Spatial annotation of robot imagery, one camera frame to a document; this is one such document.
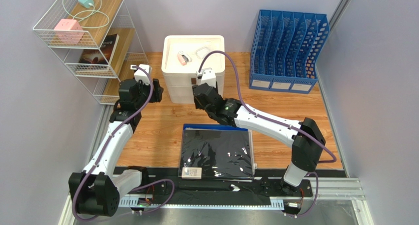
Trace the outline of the white three drawer organizer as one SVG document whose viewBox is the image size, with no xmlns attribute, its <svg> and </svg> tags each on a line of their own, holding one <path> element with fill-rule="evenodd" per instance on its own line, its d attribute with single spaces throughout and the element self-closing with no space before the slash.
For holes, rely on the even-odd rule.
<svg viewBox="0 0 419 225">
<path fill-rule="evenodd" d="M 225 51 L 225 40 L 221 35 L 168 35 L 164 40 L 161 70 L 172 103 L 193 104 L 192 86 L 197 84 L 196 72 L 203 60 L 197 59 L 195 50 L 202 46 L 212 51 Z M 191 62 L 182 66 L 177 58 L 184 51 Z"/>
</svg>

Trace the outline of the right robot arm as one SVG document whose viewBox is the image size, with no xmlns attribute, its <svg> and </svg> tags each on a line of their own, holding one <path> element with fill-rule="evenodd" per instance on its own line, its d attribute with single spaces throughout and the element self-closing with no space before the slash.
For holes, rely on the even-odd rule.
<svg viewBox="0 0 419 225">
<path fill-rule="evenodd" d="M 288 186 L 299 186 L 316 169 L 326 141 L 313 119 L 298 121 L 267 114 L 240 100 L 224 99 L 208 84 L 194 85 L 192 93 L 196 108 L 217 123 L 256 131 L 290 147 L 291 162 L 283 176 Z"/>
</svg>

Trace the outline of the pink correction tape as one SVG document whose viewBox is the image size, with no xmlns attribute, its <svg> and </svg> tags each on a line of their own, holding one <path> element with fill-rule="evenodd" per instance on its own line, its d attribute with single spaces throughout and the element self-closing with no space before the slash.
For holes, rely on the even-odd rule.
<svg viewBox="0 0 419 225">
<path fill-rule="evenodd" d="M 179 51 L 178 54 L 177 54 L 177 58 L 178 58 L 179 63 L 182 66 L 185 66 L 189 62 L 191 62 L 190 56 L 188 54 L 186 54 L 184 51 Z"/>
</svg>

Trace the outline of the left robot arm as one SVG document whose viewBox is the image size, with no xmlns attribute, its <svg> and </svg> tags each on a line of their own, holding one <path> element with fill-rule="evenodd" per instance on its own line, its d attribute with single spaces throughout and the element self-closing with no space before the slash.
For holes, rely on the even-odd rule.
<svg viewBox="0 0 419 225">
<path fill-rule="evenodd" d="M 113 174 L 123 148 L 139 124 L 140 111 L 148 103 L 160 102 L 163 91 L 158 79 L 150 84 L 134 78 L 120 83 L 119 99 L 109 118 L 107 136 L 91 161 L 81 172 L 72 173 L 68 181 L 76 219 L 90 222 L 99 216 L 111 217 L 121 197 L 149 183 L 146 167 L 129 166 L 116 178 Z"/>
</svg>

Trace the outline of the clear plastic bag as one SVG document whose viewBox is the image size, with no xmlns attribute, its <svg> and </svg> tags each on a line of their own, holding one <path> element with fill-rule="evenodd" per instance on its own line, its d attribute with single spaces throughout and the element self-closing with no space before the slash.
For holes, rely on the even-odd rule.
<svg viewBox="0 0 419 225">
<path fill-rule="evenodd" d="M 197 59 L 203 60 L 206 57 L 206 55 L 208 55 L 211 51 L 211 47 L 202 46 L 195 50 L 194 55 Z"/>
</svg>

